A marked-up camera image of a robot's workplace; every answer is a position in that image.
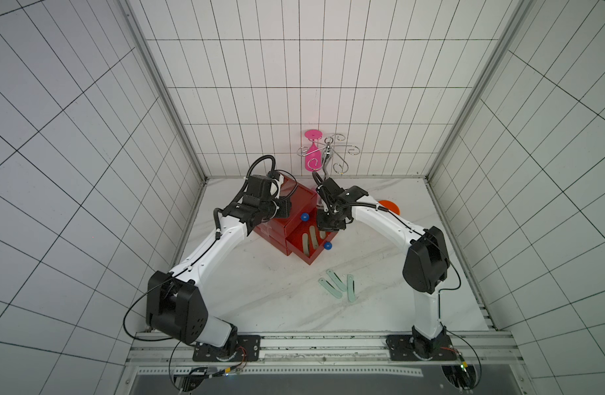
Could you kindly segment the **olive fruit knife top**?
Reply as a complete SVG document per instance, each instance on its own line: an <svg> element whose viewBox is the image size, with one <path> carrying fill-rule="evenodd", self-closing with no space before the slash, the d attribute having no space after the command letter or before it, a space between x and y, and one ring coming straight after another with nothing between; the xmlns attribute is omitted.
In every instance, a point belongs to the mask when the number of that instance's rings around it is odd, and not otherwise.
<svg viewBox="0 0 605 395"><path fill-rule="evenodd" d="M309 242L310 242L309 234L303 233L302 234L302 251L306 257L309 257L311 255Z"/></svg>

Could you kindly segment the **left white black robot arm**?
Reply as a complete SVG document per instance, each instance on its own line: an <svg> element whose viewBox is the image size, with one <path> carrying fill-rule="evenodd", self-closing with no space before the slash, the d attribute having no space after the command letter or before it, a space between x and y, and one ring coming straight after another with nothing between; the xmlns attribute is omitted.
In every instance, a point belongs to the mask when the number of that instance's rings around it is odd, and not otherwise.
<svg viewBox="0 0 605 395"><path fill-rule="evenodd" d="M254 228L289 216L291 193L281 192L284 182L279 171L247 176L232 202L214 209L215 228L199 247L170 272L152 275L146 295L149 327L187 345L233 345L235 327L209 313L200 288Z"/></svg>

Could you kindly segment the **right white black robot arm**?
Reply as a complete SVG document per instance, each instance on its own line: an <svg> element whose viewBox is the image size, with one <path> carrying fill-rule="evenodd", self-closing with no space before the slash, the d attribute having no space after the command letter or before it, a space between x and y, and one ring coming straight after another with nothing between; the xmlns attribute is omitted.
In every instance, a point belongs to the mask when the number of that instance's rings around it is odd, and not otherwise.
<svg viewBox="0 0 605 395"><path fill-rule="evenodd" d="M322 200L322 210L317 214L318 228L335 232L357 221L391 240L406 254L402 276L414 291L414 342L432 346L441 340L445 326L439 318L437 287L447 280L451 266L442 231L402 219L358 186L343 189L334 179L323 179L317 172L312 177Z"/></svg>

